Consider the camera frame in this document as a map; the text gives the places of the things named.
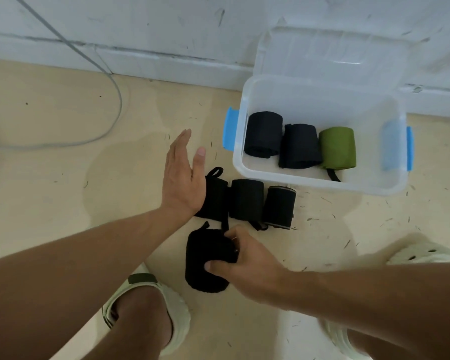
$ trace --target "gray cable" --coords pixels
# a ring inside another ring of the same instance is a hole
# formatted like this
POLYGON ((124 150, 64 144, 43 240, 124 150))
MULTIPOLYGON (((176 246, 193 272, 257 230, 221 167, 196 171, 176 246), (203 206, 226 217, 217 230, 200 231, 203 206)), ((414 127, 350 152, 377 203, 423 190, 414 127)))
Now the gray cable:
POLYGON ((84 145, 91 142, 95 142, 105 136, 107 136, 112 129, 115 127, 115 124, 120 118, 120 115, 122 113, 122 106, 123 106, 123 99, 122 94, 120 92, 120 88, 118 84, 113 79, 112 75, 108 73, 105 69, 102 68, 98 63, 96 63, 94 60, 90 59, 87 55, 82 53, 80 50, 78 50, 70 41, 68 41, 62 34, 60 34, 52 25, 50 25, 47 20, 45 20, 43 17, 41 17, 30 5, 28 5, 24 0, 17 0, 20 5, 22 5, 25 9, 27 9, 30 14, 32 14, 39 22, 41 22, 48 30, 50 30, 53 34, 57 36, 58 39, 60 39, 67 47, 72 49, 75 53, 77 53, 79 56, 90 62, 92 65, 94 65, 96 68, 98 68, 101 72, 105 73, 108 79, 112 81, 117 93, 118 93, 118 99, 120 100, 120 106, 118 108, 118 114, 116 115, 115 120, 113 121, 112 125, 108 128, 107 131, 102 133, 101 135, 90 138, 88 140, 82 140, 82 141, 74 141, 74 142, 46 142, 43 144, 36 144, 36 145, 28 145, 28 146, 20 146, 20 145, 8 145, 8 146, 0 146, 0 150, 37 150, 37 149, 46 149, 46 148, 64 148, 67 146, 78 146, 78 145, 84 145))

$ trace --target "forearm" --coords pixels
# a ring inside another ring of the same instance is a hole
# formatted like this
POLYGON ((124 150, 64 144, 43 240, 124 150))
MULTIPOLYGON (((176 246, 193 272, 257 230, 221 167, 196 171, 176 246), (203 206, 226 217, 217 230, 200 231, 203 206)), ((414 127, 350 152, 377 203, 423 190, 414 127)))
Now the forearm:
POLYGON ((0 353, 53 355, 188 220, 179 216, 158 209, 0 259, 0 353))
POLYGON ((450 349, 450 263, 287 272, 271 300, 414 352, 450 349))

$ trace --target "plastic storage box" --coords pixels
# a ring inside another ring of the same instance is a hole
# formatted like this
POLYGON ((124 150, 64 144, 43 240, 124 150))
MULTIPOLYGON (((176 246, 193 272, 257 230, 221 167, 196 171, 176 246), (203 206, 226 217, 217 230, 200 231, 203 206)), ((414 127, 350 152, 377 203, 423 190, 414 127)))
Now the plastic storage box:
POLYGON ((406 41, 319 29, 277 27, 261 39, 253 76, 245 83, 238 113, 229 110, 223 145, 243 176, 283 184, 390 195, 407 184, 412 157, 405 106, 394 92, 404 73, 406 41), (273 111, 283 124, 306 123, 317 131, 354 130, 355 168, 331 181, 319 166, 281 169, 278 157, 244 153, 249 115, 273 111))

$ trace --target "floor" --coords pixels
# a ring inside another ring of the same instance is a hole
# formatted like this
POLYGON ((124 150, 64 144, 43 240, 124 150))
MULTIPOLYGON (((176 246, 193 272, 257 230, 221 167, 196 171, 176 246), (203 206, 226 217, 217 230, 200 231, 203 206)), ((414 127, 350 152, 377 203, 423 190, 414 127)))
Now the floor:
MULTIPOLYGON (((0 151, 0 257, 155 208, 168 145, 184 128, 192 128, 189 151, 207 147, 207 170, 222 166, 225 179, 239 176, 221 132, 240 92, 116 80, 124 113, 106 138, 0 151)), ((114 89, 99 73, 0 61, 1 145, 85 139, 104 131, 116 110, 114 89)), ((415 167, 406 190, 385 198, 295 187, 296 230, 253 234, 296 271, 380 265, 407 242, 425 239, 450 247, 450 119, 409 115, 409 124, 415 167)), ((185 343, 164 359, 343 359, 311 317, 252 303, 232 287, 219 294, 188 287, 186 238, 203 221, 194 217, 147 261, 192 312, 185 343)), ((54 359, 80 359, 105 331, 95 316, 54 359)))

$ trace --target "hand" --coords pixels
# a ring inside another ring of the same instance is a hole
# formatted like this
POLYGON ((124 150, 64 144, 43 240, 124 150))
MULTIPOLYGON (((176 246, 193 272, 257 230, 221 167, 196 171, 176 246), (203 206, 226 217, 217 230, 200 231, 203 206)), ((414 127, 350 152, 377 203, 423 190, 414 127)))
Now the hand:
POLYGON ((196 214, 205 200, 205 148, 199 147, 190 168, 187 144, 192 130, 183 130, 170 145, 163 175, 161 208, 172 213, 171 218, 187 222, 196 214))
POLYGON ((244 227, 235 226, 224 235, 234 240, 239 250, 236 264, 211 260, 205 263, 205 270, 225 278, 244 296, 274 305, 278 286, 288 269, 244 227))

